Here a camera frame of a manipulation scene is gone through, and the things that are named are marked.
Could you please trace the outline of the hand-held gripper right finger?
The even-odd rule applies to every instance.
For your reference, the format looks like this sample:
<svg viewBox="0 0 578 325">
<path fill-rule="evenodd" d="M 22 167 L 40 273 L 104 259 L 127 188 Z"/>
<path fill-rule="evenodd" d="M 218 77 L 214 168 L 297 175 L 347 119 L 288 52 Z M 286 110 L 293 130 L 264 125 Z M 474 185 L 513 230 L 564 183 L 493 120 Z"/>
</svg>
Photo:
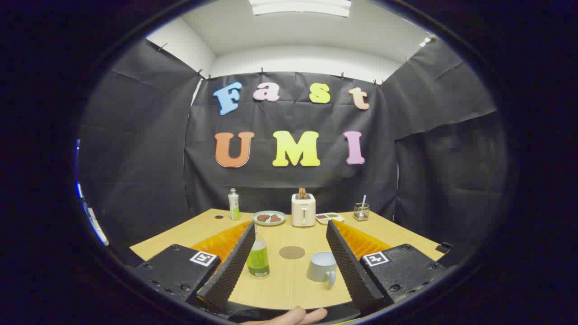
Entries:
<svg viewBox="0 0 578 325">
<path fill-rule="evenodd" d="M 447 268 L 408 243 L 390 247 L 342 222 L 326 238 L 352 303 L 361 315 L 399 303 L 447 274 Z"/>
</svg>

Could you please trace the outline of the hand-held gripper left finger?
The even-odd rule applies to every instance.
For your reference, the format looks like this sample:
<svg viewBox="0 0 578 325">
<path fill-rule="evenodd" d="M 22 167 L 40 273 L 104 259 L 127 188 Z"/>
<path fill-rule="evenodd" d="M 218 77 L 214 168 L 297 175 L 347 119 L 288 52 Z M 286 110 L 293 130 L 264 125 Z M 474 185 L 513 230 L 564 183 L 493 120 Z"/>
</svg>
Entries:
<svg viewBox="0 0 578 325">
<path fill-rule="evenodd" d="M 254 222 L 244 222 L 193 247 L 172 244 L 134 274 L 169 298 L 225 312 L 255 240 Z"/>
</svg>

